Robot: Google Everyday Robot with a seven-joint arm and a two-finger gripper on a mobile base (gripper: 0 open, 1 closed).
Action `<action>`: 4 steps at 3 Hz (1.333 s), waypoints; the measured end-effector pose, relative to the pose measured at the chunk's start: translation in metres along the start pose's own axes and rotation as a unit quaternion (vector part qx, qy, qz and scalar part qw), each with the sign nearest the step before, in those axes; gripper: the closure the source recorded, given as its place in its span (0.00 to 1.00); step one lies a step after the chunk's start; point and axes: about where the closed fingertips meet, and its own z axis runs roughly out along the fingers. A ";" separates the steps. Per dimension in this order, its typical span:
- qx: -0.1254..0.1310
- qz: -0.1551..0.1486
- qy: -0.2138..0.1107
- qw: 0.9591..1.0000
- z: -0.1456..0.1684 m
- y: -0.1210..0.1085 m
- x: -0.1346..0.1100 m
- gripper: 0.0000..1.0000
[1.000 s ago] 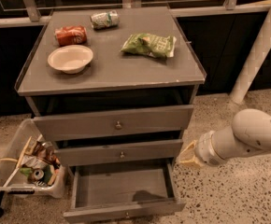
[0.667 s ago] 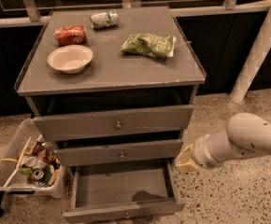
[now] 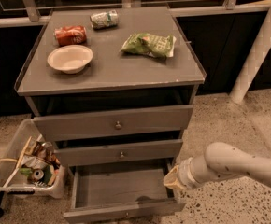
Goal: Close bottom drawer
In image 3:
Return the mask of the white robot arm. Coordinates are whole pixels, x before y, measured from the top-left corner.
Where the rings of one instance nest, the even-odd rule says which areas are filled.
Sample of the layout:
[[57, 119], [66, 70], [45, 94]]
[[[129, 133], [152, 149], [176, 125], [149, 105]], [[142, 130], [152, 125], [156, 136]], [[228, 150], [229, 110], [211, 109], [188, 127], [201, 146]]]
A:
[[169, 189], [199, 188], [207, 182], [246, 176], [271, 188], [271, 159], [246, 153], [223, 142], [207, 146], [199, 157], [175, 165], [164, 177]]

